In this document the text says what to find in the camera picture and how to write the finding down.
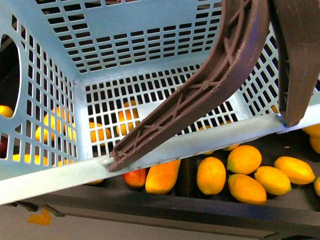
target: yellow mango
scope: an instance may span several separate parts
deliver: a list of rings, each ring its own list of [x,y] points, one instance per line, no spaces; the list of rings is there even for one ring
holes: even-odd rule
[[[274,162],[274,167],[282,171],[293,184],[309,184],[316,178],[308,163],[294,157],[279,157]]]
[[[97,181],[89,182],[89,183],[87,183],[87,185],[97,185],[97,184],[102,183],[103,181],[104,181],[103,179],[100,179],[100,180],[97,180]]]
[[[226,121],[226,124],[230,124],[230,123],[231,123],[230,120],[227,120],[227,121]],[[239,145],[240,145],[240,144],[235,144],[235,145],[231,145],[231,146],[224,147],[224,148],[222,148],[222,149],[225,150],[225,151],[229,151],[229,152],[230,152],[230,151],[232,151],[233,149],[239,147]]]
[[[320,177],[317,177],[314,181],[314,190],[315,193],[320,197]]]
[[[302,130],[309,134],[312,137],[318,137],[320,138],[320,124],[312,125],[312,126],[307,126],[305,128],[302,128]]]
[[[97,123],[96,126],[102,127],[101,123]],[[96,127],[94,122],[89,122],[89,127],[90,129],[93,129]],[[105,136],[104,136],[104,131],[103,129],[99,129],[98,131],[98,140],[99,141],[104,141],[105,140]],[[111,139],[111,132],[108,128],[105,129],[105,135],[107,139]],[[91,137],[91,142],[95,143],[97,141],[97,135],[96,135],[96,131],[91,131],[90,132],[90,137]]]
[[[262,156],[258,149],[250,145],[242,145],[229,154],[226,168],[235,174],[251,174],[261,162]]]
[[[222,161],[215,157],[207,157],[198,167],[196,184],[206,195],[218,194],[226,182],[226,168]]]
[[[145,190],[150,194],[167,194],[176,184],[181,160],[152,166],[146,176]]]
[[[76,131],[72,130],[72,128],[70,126],[67,127],[67,131],[68,131],[68,138],[72,139],[74,142],[76,142],[77,141]]]
[[[317,153],[320,154],[320,136],[310,136],[310,144],[312,149]]]
[[[291,191],[289,178],[279,169],[272,166],[261,166],[254,171],[255,180],[265,191],[274,195],[283,195]]]
[[[210,126],[208,126],[208,125],[206,125],[205,126],[205,128],[202,126],[202,127],[200,127],[199,128],[199,131],[202,131],[203,129],[209,129],[210,128]],[[214,152],[214,150],[212,150],[212,151],[207,151],[207,152],[205,152],[205,153],[203,153],[204,155],[210,155],[210,154],[212,154]]]
[[[20,162],[20,154],[14,154],[12,156],[12,160],[15,161],[15,162]],[[25,154],[24,155],[24,162],[25,163],[28,163],[30,164],[31,163],[31,158],[30,158],[30,154]],[[42,158],[42,161],[40,159],[40,156],[39,155],[34,155],[34,163],[35,164],[43,164],[43,165],[46,165],[48,166],[49,165],[49,161],[48,161],[48,158],[46,158],[45,156]]]
[[[228,178],[232,196],[241,203],[266,205],[267,193],[263,186],[244,174],[233,174]]]
[[[61,117],[63,120],[66,120],[68,123],[70,122],[70,114],[68,113],[67,118],[66,118],[66,110],[65,109],[60,110],[60,107],[57,106],[55,110],[52,109],[51,111],[55,112],[59,117]],[[46,114],[44,116],[43,123],[45,125],[49,126],[48,114]],[[50,114],[50,127],[53,130],[57,130],[59,133],[62,133],[62,128],[63,128],[63,132],[66,132],[66,125],[64,124],[63,127],[61,128],[61,121],[59,119],[56,121],[55,116],[53,116],[52,114]],[[40,142],[40,138],[41,138],[41,127],[38,127],[35,131],[35,139]],[[49,138],[49,131],[47,129],[44,129],[43,141],[45,143],[47,143],[48,138]],[[54,141],[54,140],[55,140],[55,134],[52,132],[51,133],[51,141]]]
[[[135,106],[137,105],[136,101],[135,100],[131,100],[131,106]],[[124,107],[127,108],[129,107],[129,103],[126,102],[124,104]],[[133,113],[133,117],[132,117],[132,114],[130,112],[130,110],[125,110],[125,114],[123,111],[120,111],[119,114],[118,114],[118,117],[119,117],[119,121],[120,122],[124,122],[124,121],[130,121],[132,119],[138,119],[139,118],[139,114],[138,114],[138,109],[136,108],[133,108],[132,109],[132,113]],[[129,122],[127,124],[128,126],[128,129],[129,129],[129,132],[131,132],[135,127],[134,127],[134,124],[132,122]],[[126,128],[126,125],[125,124],[121,124],[120,125],[120,130],[121,130],[121,134],[123,136],[127,135],[128,132],[127,132],[127,128]],[[120,130],[119,130],[119,126],[116,126],[116,132],[117,134],[120,136]]]
[[[0,115],[11,118],[14,115],[14,111],[9,106],[0,105]]]

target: plastic crate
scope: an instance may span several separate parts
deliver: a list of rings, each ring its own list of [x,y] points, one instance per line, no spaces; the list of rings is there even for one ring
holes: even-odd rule
[[[128,131],[129,123],[135,126],[197,71],[215,42],[221,18],[219,0],[4,0],[0,5],[0,34],[16,44],[20,76],[14,115],[0,116],[0,134],[9,139],[6,158],[0,159],[0,180],[107,157],[123,137],[117,126],[126,124]],[[224,137],[220,135],[214,147],[204,144],[198,149],[201,141],[185,141],[178,157],[252,140],[258,136],[252,124],[266,119],[264,115],[274,116],[268,118],[271,123],[264,135],[320,123],[320,118],[306,114],[297,127],[282,127],[275,115],[277,65],[277,43],[270,27],[260,59],[243,86],[178,134],[188,135],[201,127],[214,128],[230,121],[224,126]],[[124,107],[131,100],[138,104]],[[320,80],[310,105],[313,112],[319,112]],[[52,112],[57,106],[65,111],[65,118]],[[133,115],[135,109],[137,119],[120,122],[119,112],[129,110]],[[46,125],[44,116],[48,114],[66,131],[52,129],[50,117]],[[234,130],[233,123],[239,121],[252,134],[243,128]],[[45,142],[43,132],[36,140],[39,127],[48,131],[53,141]],[[98,136],[99,130],[104,140],[92,142],[91,132]],[[230,136],[235,131],[242,134],[241,138]],[[208,131],[197,136],[208,136]],[[20,159],[14,161],[13,154],[17,153]],[[24,154],[31,154],[31,160]],[[131,169],[173,160],[163,154],[156,155],[150,164],[140,162]],[[35,162],[35,155],[40,156],[40,162]]]

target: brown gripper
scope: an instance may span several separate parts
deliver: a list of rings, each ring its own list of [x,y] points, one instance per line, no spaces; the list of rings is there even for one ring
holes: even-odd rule
[[[208,58],[186,83],[113,149],[116,172],[226,101],[245,82],[264,47],[270,16],[279,51],[279,109],[288,127],[304,116],[320,71],[320,7],[310,0],[222,0]]]

